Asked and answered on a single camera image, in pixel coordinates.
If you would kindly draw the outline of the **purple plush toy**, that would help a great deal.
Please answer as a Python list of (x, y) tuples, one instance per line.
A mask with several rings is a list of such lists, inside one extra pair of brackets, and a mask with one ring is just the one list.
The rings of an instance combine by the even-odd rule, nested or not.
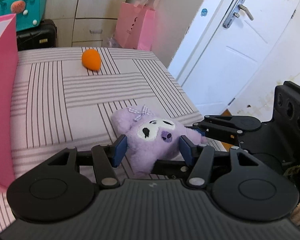
[(197, 130), (163, 118), (145, 105), (118, 109), (112, 114), (111, 122), (119, 135), (127, 137), (127, 155), (137, 177), (150, 174), (157, 160), (177, 157), (182, 135), (195, 145), (207, 142)]

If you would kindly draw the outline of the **orange beauty sponge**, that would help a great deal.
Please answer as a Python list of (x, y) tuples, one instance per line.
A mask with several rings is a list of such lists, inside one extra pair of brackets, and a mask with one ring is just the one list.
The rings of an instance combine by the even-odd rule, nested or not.
[(94, 49), (88, 49), (83, 52), (82, 65), (88, 70), (99, 71), (101, 69), (101, 56), (98, 51)]

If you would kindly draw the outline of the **white door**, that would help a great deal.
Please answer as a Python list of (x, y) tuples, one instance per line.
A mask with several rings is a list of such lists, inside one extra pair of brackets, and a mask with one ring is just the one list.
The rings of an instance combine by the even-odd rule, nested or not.
[(246, 0), (229, 29), (235, 0), (205, 0), (170, 66), (203, 115), (221, 114), (234, 101), (284, 32), (300, 0)]

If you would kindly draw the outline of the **pink paper gift bag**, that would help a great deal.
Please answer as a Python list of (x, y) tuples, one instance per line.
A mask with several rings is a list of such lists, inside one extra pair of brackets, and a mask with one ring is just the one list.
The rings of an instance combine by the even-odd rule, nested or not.
[(155, 10), (122, 3), (115, 27), (115, 40), (122, 48), (150, 51), (155, 29)]

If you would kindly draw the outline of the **black suitcase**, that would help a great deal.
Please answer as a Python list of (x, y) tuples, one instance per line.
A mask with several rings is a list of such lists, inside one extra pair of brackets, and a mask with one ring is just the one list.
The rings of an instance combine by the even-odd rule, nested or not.
[(17, 32), (18, 51), (55, 48), (57, 27), (53, 20), (41, 20), (37, 27)]

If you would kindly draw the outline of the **grey wardrobe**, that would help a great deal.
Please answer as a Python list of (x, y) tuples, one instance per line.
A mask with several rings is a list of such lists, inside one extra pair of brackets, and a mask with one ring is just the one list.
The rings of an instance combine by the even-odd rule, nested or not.
[(57, 46), (99, 47), (114, 32), (126, 0), (46, 0), (42, 20), (53, 20)]

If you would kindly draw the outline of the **pink storage box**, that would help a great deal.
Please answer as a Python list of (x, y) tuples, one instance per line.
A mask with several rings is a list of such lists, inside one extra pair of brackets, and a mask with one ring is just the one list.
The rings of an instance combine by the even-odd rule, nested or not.
[(0, 16), (0, 191), (15, 180), (11, 154), (10, 114), (18, 64), (16, 15)]

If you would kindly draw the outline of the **teal felt tote bag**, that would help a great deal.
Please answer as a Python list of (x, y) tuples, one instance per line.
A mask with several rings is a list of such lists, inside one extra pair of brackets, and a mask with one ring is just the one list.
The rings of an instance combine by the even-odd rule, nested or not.
[(37, 27), (43, 19), (46, 0), (0, 0), (0, 16), (15, 14), (16, 31)]

